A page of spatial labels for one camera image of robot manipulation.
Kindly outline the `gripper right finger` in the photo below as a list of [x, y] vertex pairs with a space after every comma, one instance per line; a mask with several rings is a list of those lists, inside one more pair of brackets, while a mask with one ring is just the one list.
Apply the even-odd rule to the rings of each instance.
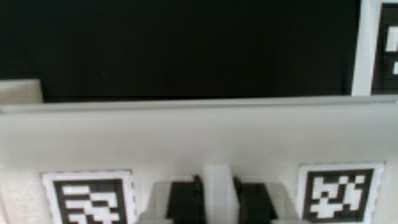
[[267, 185], [264, 183], [244, 183], [233, 177], [239, 196], [239, 224], [272, 224], [278, 212], [271, 199]]

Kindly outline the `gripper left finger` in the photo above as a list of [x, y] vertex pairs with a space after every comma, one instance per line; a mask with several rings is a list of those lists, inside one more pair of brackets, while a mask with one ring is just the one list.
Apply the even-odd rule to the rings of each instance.
[[171, 184], [166, 217], [173, 224], [207, 224], [205, 187], [200, 176], [189, 182]]

